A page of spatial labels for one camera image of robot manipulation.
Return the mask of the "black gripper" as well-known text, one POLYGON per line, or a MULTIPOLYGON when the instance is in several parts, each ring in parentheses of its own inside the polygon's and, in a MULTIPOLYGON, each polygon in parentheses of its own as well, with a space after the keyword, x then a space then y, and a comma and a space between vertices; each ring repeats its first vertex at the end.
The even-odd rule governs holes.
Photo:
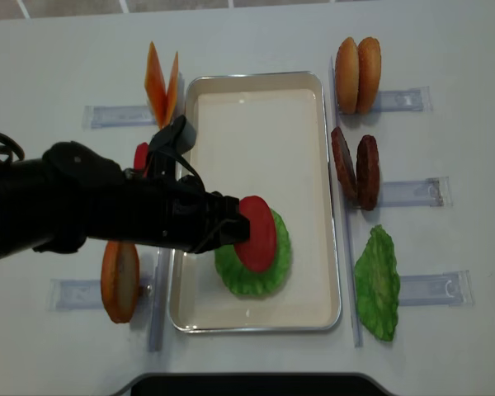
POLYGON ((148 152, 147 167, 128 172, 121 215, 125 240, 203 253, 250 237, 239 199, 205 190, 200 175, 173 148, 148 152))

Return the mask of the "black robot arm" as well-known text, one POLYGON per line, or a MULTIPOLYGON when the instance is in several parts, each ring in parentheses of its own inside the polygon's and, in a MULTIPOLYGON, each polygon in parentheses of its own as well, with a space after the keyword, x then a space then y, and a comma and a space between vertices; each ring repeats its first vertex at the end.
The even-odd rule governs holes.
POLYGON ((176 179, 184 158, 171 145, 151 144, 147 160, 145 170, 122 169, 76 142, 29 160, 0 133, 0 259, 71 254, 89 238, 189 253, 248 240, 238 199, 207 192, 195 171, 176 179))

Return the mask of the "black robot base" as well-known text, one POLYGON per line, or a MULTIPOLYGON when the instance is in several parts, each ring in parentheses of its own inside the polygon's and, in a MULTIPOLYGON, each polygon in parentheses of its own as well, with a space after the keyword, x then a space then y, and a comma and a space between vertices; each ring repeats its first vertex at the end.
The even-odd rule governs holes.
POLYGON ((389 395, 359 375, 256 373, 144 375, 116 395, 389 395))

